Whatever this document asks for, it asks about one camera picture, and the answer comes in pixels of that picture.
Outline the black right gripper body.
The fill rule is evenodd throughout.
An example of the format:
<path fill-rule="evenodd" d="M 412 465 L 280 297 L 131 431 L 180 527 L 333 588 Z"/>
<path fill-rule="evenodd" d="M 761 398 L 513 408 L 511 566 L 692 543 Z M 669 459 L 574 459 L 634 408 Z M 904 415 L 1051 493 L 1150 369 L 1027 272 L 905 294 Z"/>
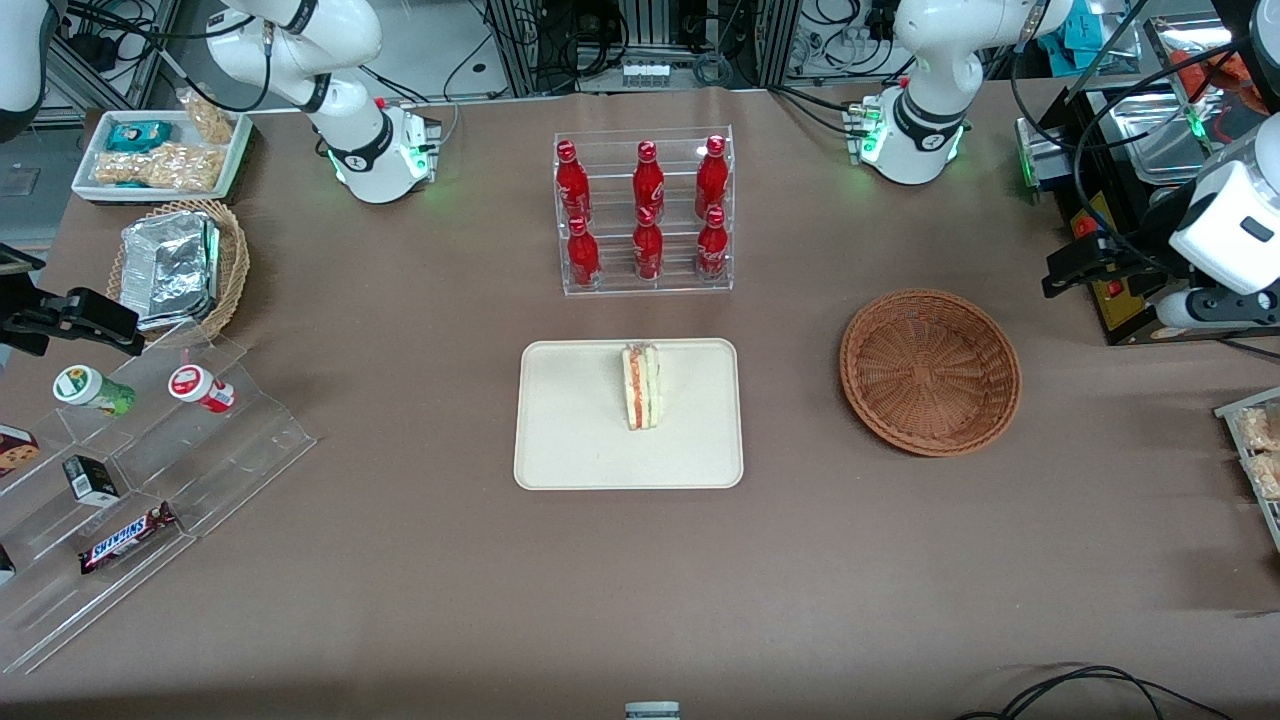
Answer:
<path fill-rule="evenodd" d="M 44 356 L 51 338 L 68 338 L 64 313 L 73 297 L 59 296 L 31 284 L 1 288 L 1 343 L 33 356 Z"/>

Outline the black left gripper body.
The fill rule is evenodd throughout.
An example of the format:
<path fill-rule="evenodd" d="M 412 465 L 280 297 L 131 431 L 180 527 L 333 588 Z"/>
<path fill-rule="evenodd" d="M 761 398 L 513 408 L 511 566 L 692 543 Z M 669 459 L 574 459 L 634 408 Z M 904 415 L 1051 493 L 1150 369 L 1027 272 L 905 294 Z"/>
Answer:
<path fill-rule="evenodd" d="M 1161 275 L 1169 278 L 1170 268 L 1157 258 L 1125 245 L 1100 245 L 1097 249 L 1100 269 L 1096 282 L 1108 283 L 1134 275 Z"/>

